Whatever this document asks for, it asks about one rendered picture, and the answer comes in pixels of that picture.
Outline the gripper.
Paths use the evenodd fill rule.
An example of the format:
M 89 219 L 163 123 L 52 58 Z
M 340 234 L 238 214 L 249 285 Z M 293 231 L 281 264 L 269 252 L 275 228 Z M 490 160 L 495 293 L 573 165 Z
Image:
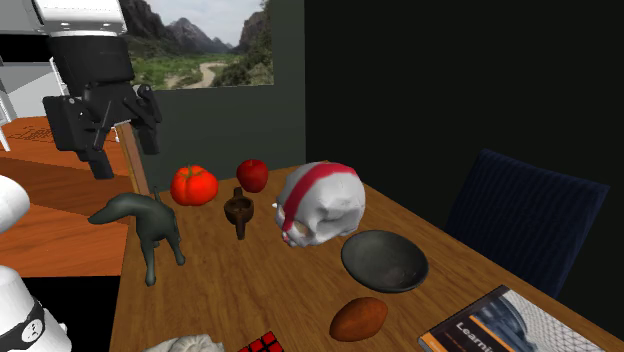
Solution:
M 74 152 L 96 179 L 112 179 L 103 144 L 113 125 L 128 121 L 143 152 L 159 153 L 157 125 L 162 114 L 149 85 L 131 85 L 135 74 L 124 39 L 57 36 L 47 44 L 68 90 L 42 100 L 59 151 Z

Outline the dark green dog figure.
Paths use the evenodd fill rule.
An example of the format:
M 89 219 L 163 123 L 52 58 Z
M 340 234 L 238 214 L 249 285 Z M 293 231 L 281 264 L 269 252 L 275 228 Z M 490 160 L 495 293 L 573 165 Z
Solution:
M 107 201 L 106 205 L 88 218 L 88 222 L 101 225 L 115 222 L 123 217 L 135 218 L 135 231 L 146 264 L 145 283 L 151 287 L 156 283 L 154 249 L 166 240 L 174 254 L 176 263 L 186 262 L 180 242 L 181 236 L 174 210 L 163 203 L 158 192 L 154 198 L 137 194 L 121 193 Z

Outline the red tomato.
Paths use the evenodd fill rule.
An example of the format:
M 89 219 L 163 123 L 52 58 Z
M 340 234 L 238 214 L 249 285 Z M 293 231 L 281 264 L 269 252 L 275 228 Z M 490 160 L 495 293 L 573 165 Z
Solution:
M 216 177 L 201 166 L 188 165 L 176 171 L 170 185 L 173 200 L 182 206 L 201 206 L 218 193 Z

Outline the red apple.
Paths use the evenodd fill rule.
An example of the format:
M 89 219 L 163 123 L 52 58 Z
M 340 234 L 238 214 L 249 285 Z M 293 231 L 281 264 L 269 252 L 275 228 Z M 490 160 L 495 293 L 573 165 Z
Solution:
M 267 184 L 268 168 L 261 160 L 245 160 L 237 167 L 236 177 L 245 191 L 259 193 Z

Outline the dark brown wooden scoop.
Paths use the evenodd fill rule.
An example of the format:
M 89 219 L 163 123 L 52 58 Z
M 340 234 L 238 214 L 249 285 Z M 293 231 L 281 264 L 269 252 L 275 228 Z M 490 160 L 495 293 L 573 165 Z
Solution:
M 254 202 L 243 194 L 241 187 L 233 190 L 233 196 L 224 204 L 224 213 L 227 220 L 235 226 L 238 240 L 244 240 L 246 224 L 254 215 Z

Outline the wooden table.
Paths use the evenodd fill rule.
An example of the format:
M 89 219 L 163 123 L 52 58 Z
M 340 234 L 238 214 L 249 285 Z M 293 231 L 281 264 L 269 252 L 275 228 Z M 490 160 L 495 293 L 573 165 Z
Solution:
M 142 352 L 165 340 L 207 334 L 238 352 L 272 332 L 285 352 L 422 352 L 419 337 L 499 285 L 506 285 L 606 352 L 624 352 L 619 340 L 574 311 L 471 250 L 374 189 L 366 192 L 364 230 L 400 234 L 417 244 L 429 274 L 416 289 L 387 294 L 389 313 L 378 334 L 353 343 L 331 338 L 329 326 L 346 303 L 367 295 L 344 269 L 342 238 L 292 248 L 274 221 L 283 169 L 254 196 L 255 213 L 238 239 L 223 205 L 236 181 L 223 180 L 218 196 L 201 207 L 177 207 L 184 265 L 167 245 L 155 251 L 157 281 L 147 286 L 135 234 L 127 238 L 110 352 Z

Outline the white crumpled cloth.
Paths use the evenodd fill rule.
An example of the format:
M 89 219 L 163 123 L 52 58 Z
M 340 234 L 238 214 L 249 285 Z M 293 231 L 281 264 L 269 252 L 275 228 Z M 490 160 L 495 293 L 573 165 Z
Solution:
M 198 334 L 172 338 L 141 352 L 226 352 L 226 349 L 208 334 Z

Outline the white skull with red stripe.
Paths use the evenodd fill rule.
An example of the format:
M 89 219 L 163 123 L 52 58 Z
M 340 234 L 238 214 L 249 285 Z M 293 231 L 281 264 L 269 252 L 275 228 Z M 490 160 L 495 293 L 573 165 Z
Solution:
M 286 177 L 273 207 L 286 244 L 317 246 L 358 228 L 366 207 L 365 189 L 353 168 L 313 162 Z

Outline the red puzzle cube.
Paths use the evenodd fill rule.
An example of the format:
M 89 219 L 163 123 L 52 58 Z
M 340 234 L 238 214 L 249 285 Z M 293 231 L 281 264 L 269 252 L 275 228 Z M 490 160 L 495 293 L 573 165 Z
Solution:
M 285 352 L 272 331 L 268 331 L 259 338 L 243 346 L 237 352 Z

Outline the dark grey bowl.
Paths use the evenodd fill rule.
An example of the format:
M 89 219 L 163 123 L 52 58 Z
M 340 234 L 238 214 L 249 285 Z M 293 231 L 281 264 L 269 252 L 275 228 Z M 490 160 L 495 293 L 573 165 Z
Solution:
M 415 289 L 429 273 L 427 257 L 415 243 L 383 230 L 351 236 L 341 249 L 341 261 L 355 281 L 380 293 Z

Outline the brown oval potato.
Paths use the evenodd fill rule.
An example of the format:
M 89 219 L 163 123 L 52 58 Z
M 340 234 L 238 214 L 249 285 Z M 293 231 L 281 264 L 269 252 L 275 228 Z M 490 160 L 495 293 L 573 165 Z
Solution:
M 388 315 L 388 306 L 374 297 L 360 297 L 344 305 L 333 317 L 329 335 L 341 342 L 356 342 L 376 335 Z

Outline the dark blue chair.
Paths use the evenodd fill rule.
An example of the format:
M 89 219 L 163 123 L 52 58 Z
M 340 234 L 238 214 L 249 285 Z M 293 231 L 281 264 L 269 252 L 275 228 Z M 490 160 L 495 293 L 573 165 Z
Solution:
M 609 190 L 483 149 L 444 231 L 556 298 Z

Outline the book with dark cover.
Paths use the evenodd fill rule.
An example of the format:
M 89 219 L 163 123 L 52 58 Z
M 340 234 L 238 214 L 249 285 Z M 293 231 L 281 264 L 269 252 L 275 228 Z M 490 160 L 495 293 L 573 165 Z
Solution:
M 425 352 L 606 352 L 501 285 L 418 339 Z

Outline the landscape wall picture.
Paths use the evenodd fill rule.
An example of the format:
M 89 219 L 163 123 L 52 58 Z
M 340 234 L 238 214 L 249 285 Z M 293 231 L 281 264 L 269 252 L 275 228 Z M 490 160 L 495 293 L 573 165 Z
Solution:
M 274 83 L 271 0 L 119 0 L 134 82 L 156 90 Z

